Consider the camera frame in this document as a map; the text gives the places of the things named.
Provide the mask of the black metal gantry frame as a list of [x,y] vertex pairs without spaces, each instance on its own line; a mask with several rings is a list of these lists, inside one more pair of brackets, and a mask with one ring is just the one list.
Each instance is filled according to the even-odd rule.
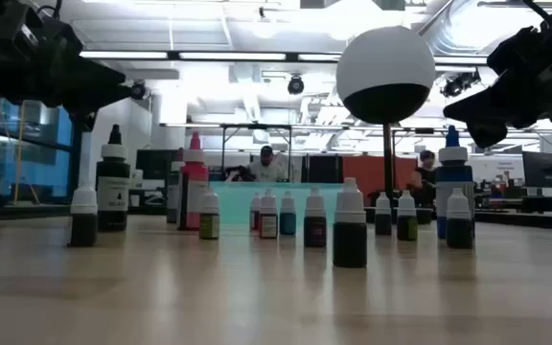
[[[445,166],[464,165],[468,160],[467,150],[460,146],[459,132],[454,126],[448,128],[431,128],[431,127],[396,127],[388,130],[390,135],[389,139],[386,139],[385,143],[385,190],[391,193],[397,186],[397,157],[395,153],[395,135],[398,132],[402,132],[405,135],[430,135],[430,134],[443,134],[446,140],[445,146],[439,150],[438,158],[441,164]],[[439,181],[438,173],[435,176],[435,188],[436,183]]]
[[225,150],[227,141],[235,136],[241,129],[248,130],[275,130],[281,137],[284,138],[288,144],[287,155],[292,154],[292,125],[275,125],[275,124],[260,124],[260,123],[244,123],[244,124],[219,124],[218,127],[222,130],[221,134],[221,150],[220,150],[220,163],[221,163],[221,176],[225,178],[227,176],[225,172]]

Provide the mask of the small yellow-green colouring bottle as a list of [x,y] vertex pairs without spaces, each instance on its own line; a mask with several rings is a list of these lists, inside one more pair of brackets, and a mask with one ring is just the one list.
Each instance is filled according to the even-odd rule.
[[199,237],[203,240],[217,240],[220,227],[219,196],[212,188],[208,188],[202,197],[199,215]]

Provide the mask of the small dark red colouring bottle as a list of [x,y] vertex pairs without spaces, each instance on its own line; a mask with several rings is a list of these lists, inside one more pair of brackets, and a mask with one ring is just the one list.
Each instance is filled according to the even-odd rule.
[[258,193],[255,193],[253,195],[253,198],[250,204],[250,213],[249,213],[250,232],[256,232],[259,230],[261,201],[262,201],[261,196]]

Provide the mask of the large pink food colouring bottle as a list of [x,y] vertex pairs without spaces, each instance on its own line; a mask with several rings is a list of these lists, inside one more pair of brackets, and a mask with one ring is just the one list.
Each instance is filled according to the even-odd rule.
[[209,177],[197,131],[192,134],[190,145],[183,152],[183,161],[179,181],[178,229],[196,231],[200,225],[202,199]]

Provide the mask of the large black food colouring bottle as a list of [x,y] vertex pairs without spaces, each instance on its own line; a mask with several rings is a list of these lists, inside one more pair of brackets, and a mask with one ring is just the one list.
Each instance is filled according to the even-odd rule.
[[96,165],[98,229],[100,232],[124,232],[130,188],[130,165],[123,145],[120,126],[114,124],[109,139],[102,145]]

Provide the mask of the large blue food colouring bottle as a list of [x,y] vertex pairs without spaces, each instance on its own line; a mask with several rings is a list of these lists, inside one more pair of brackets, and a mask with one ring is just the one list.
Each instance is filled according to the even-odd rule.
[[446,146],[439,150],[440,166],[436,173],[436,217],[437,235],[440,240],[447,238],[448,199],[454,188],[460,188],[464,196],[460,204],[468,206],[471,220],[474,220],[474,190],[472,167],[467,164],[468,151],[459,144],[459,132],[455,126],[448,127]]

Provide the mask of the small dark food colouring bottle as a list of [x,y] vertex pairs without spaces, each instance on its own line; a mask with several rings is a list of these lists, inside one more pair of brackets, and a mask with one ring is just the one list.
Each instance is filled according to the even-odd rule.
[[385,192],[381,192],[376,200],[375,234],[377,236],[391,236],[392,234],[391,202]]
[[454,188],[448,198],[446,240],[450,248],[473,248],[472,213],[461,188]]
[[98,204],[95,189],[90,184],[74,191],[70,205],[69,247],[91,247],[98,234]]
[[367,266],[367,225],[363,194],[353,177],[345,177],[336,197],[333,221],[333,265]]

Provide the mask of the ceiling LED strip light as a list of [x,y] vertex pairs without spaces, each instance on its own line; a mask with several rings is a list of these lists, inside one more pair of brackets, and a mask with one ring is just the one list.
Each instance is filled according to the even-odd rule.
[[337,63],[340,53],[250,52],[250,51],[83,51],[83,58],[99,60],[145,60],[189,62],[285,62]]

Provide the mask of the large purple food colouring bottle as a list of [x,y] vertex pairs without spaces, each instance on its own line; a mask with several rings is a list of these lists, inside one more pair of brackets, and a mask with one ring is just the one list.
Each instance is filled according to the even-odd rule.
[[177,149],[170,164],[167,182],[167,223],[177,223],[180,169],[184,166],[183,152],[183,148]]

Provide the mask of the small purple food colouring bottle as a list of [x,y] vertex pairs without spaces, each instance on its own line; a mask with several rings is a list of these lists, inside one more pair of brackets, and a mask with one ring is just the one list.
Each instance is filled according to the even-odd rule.
[[327,242],[327,219],[324,197],[317,187],[310,189],[304,214],[304,246],[325,247]]

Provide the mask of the small blue food colouring bottle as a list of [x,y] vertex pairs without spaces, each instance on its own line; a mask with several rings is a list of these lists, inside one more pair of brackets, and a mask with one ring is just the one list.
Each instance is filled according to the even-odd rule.
[[279,232],[282,236],[294,236],[297,229],[295,200],[290,191],[281,198]]

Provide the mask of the small red-label colouring bottle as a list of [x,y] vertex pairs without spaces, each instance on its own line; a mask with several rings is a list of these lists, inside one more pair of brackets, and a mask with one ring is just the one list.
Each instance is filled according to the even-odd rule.
[[271,189],[267,189],[261,198],[260,237],[276,239],[278,237],[277,198]]

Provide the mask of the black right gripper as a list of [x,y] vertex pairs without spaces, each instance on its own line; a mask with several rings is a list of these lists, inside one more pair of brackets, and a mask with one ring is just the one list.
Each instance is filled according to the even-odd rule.
[[552,22],[526,27],[503,40],[489,55],[498,74],[492,86],[447,105],[447,118],[468,123],[479,148],[491,147],[508,134],[552,120]]

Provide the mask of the person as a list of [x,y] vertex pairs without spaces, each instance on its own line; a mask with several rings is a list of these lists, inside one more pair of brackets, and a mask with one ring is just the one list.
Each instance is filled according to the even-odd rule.
[[258,160],[248,166],[237,166],[225,170],[227,182],[290,182],[286,169],[276,161],[271,146],[263,146]]
[[412,172],[408,183],[411,194],[415,197],[435,197],[434,169],[435,153],[431,150],[423,150],[419,154],[420,165]]

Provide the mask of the teal translucent plastic bin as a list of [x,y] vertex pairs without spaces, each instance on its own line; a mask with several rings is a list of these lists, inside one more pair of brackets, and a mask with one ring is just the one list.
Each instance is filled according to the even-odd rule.
[[281,206],[281,198],[285,192],[290,192],[294,199],[297,214],[297,226],[303,226],[306,210],[306,199],[312,188],[319,190],[324,198],[326,219],[328,223],[334,220],[337,193],[341,184],[333,183],[286,183],[286,182],[222,182],[212,181],[210,186],[219,197],[221,223],[227,226],[236,225],[248,228],[249,213],[255,194],[262,197],[270,190],[277,198],[277,208]]

